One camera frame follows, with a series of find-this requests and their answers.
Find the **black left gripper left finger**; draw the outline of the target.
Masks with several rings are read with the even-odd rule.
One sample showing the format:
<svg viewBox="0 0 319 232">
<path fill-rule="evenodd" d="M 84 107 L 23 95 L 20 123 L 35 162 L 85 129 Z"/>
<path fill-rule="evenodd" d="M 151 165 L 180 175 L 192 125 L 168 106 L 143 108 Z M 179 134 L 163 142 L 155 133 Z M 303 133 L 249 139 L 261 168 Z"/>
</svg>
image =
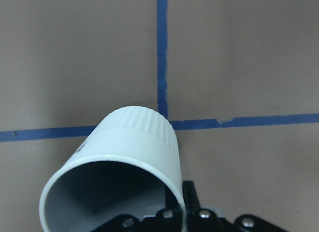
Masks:
<svg viewBox="0 0 319 232">
<path fill-rule="evenodd" d="M 123 214 L 114 217 L 97 227 L 98 232 L 173 232 L 174 210 L 159 210 L 154 217 L 146 217 L 141 221 L 136 217 Z"/>
</svg>

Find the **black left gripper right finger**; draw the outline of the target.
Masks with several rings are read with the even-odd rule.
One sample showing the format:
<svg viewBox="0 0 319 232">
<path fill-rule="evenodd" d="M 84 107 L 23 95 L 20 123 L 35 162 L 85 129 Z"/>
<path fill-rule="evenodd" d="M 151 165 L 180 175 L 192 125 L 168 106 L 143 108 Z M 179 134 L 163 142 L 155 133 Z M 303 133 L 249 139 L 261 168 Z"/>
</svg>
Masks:
<svg viewBox="0 0 319 232">
<path fill-rule="evenodd" d="M 285 232 L 286 230 L 252 214 L 227 220 L 222 209 L 202 206 L 193 181 L 183 181 L 183 198 L 188 232 Z"/>
</svg>

